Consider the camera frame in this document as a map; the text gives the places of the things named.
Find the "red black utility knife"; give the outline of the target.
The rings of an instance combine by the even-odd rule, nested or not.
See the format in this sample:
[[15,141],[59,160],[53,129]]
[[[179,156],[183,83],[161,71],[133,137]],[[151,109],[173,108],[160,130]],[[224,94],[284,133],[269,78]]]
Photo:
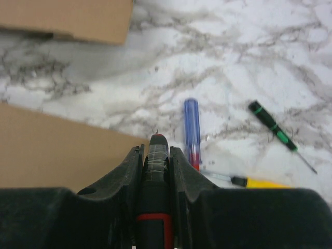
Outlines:
[[173,248],[169,146],[160,133],[151,136],[135,207],[136,248]]

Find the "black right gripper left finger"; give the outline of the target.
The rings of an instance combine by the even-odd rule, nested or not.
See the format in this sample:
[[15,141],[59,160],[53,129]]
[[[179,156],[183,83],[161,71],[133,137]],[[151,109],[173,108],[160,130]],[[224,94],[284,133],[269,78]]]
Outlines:
[[1,248],[131,248],[144,146],[75,193],[65,187],[1,189]]

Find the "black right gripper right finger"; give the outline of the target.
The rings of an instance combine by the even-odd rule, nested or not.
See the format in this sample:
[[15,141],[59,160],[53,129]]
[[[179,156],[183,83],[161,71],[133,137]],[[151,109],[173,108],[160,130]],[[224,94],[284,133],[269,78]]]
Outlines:
[[331,248],[331,210],[313,190],[220,188],[170,149],[178,248]]

